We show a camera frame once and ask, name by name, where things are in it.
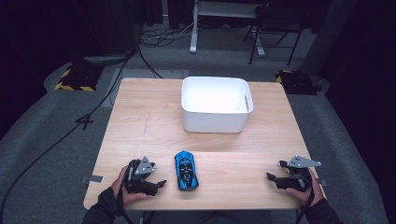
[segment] wooden table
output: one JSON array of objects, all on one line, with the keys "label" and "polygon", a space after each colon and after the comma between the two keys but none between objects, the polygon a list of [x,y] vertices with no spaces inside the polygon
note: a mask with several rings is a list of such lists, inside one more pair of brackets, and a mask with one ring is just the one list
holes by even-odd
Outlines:
[{"label": "wooden table", "polygon": [[[93,170],[84,206],[117,178],[133,159],[147,156],[155,172],[147,181],[167,180],[156,196],[131,204],[134,210],[294,209],[300,204],[266,172],[287,176],[279,161],[310,159],[287,96],[278,83],[249,82],[254,110],[241,133],[188,133],[182,127],[181,85],[177,79],[125,78]],[[200,186],[177,188],[175,155],[190,151]]]}]

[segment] toy car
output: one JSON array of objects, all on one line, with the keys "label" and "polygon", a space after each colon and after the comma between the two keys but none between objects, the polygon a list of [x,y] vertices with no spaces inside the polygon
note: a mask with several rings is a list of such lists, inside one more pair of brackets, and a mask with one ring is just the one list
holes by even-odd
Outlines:
[{"label": "toy car", "polygon": [[189,151],[180,151],[175,156],[178,189],[192,191],[199,183],[195,172],[194,157]]}]

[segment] chair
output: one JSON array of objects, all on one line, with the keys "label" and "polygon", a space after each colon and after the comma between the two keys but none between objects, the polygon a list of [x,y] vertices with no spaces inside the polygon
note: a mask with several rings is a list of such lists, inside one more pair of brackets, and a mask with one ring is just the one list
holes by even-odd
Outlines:
[{"label": "chair", "polygon": [[[309,28],[309,20],[312,15],[311,11],[314,10],[309,0],[297,1],[297,0],[286,0],[284,2],[268,2],[265,1],[260,7],[256,7],[255,14],[256,20],[250,25],[247,34],[244,37],[245,41],[249,34],[254,33],[253,48],[250,54],[249,64],[253,59],[253,54],[257,46],[257,39],[259,34],[275,34],[282,35],[276,42],[275,45],[263,46],[267,48],[292,48],[289,56],[288,65],[290,65],[294,51],[297,47],[303,30]],[[289,33],[297,34],[292,47],[284,46],[280,47],[278,44],[285,38]]]}]

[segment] hand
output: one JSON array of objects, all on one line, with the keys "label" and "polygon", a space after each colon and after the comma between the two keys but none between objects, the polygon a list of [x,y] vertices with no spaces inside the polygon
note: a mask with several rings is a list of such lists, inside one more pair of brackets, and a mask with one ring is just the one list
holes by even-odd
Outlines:
[{"label": "hand", "polygon": [[[312,203],[309,205],[309,207],[312,207],[312,206],[314,206],[317,202],[319,202],[320,200],[322,200],[324,197],[323,197],[323,192],[321,191],[321,188],[320,188],[320,186],[319,186],[319,184],[318,184],[317,179],[315,178],[314,173],[311,171],[311,169],[308,168],[308,170],[309,170],[309,173],[311,174],[311,178],[312,178],[312,187],[313,187],[314,193],[315,193],[314,201],[312,201]],[[299,191],[299,190],[297,190],[297,189],[285,189],[285,191],[286,191],[289,195],[291,195],[291,196],[297,198],[298,200],[300,200],[301,204],[302,204],[303,206],[305,206],[306,203],[308,202],[309,193],[311,192],[311,188],[309,188],[309,189],[306,190],[305,192],[301,192],[301,191]]]},{"label": "hand", "polygon": [[[119,178],[117,178],[114,183],[111,185],[113,189],[114,197],[117,199],[117,195],[119,194],[120,184],[122,182],[123,176],[127,170],[128,166],[124,166],[119,174]],[[125,187],[122,188],[122,201],[125,204],[142,200],[146,197],[145,193],[128,193]]]}]

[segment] white plastic bin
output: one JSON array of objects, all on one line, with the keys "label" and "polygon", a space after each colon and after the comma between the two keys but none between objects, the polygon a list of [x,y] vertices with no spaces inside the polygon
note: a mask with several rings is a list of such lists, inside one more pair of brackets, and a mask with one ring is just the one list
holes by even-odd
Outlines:
[{"label": "white plastic bin", "polygon": [[187,77],[181,107],[187,132],[240,133],[253,111],[253,100],[241,78]]}]

